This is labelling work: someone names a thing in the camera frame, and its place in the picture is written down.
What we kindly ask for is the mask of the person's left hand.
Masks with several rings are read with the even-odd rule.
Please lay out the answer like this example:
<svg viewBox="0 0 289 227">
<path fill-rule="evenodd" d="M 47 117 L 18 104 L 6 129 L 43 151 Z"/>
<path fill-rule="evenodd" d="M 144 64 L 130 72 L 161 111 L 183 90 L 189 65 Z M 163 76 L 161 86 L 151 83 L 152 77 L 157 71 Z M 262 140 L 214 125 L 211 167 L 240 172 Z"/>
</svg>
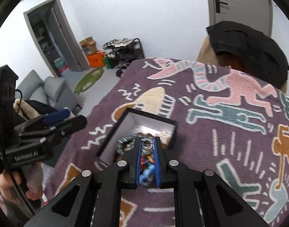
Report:
<svg viewBox="0 0 289 227">
<path fill-rule="evenodd" d="M 26 191 L 26 197 L 30 200 L 38 200 L 43 195 L 43 171 L 41 167 L 41 162 L 36 162 L 33 167 L 35 168 L 35 175 L 39 176 L 39 185 L 37 189 L 28 189 Z M 0 192 L 3 198 L 11 203 L 19 204 L 21 199 L 18 193 L 15 191 L 15 184 L 12 181 L 12 178 L 15 179 L 16 184 L 19 186 L 21 184 L 21 178 L 18 172 L 14 172 L 12 176 L 7 172 L 3 171 L 0 174 Z"/>
</svg>

